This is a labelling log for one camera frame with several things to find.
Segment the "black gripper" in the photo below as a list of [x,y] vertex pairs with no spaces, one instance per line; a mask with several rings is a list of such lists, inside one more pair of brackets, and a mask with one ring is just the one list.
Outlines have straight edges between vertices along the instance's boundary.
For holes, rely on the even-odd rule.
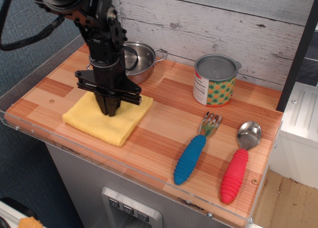
[[92,70],[75,72],[78,88],[94,92],[97,104],[104,115],[115,116],[121,100],[139,105],[142,89],[126,76],[119,61],[113,64],[91,61]]

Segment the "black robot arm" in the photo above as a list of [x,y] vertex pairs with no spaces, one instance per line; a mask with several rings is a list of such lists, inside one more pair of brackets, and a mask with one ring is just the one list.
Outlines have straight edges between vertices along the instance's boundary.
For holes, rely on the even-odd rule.
[[130,81],[126,72],[138,61],[126,65],[124,52],[137,52],[126,47],[126,30],[117,18],[112,0],[34,0],[47,12],[72,20],[89,48],[92,70],[76,71],[78,87],[93,92],[101,112],[115,115],[121,101],[141,103],[141,88]]

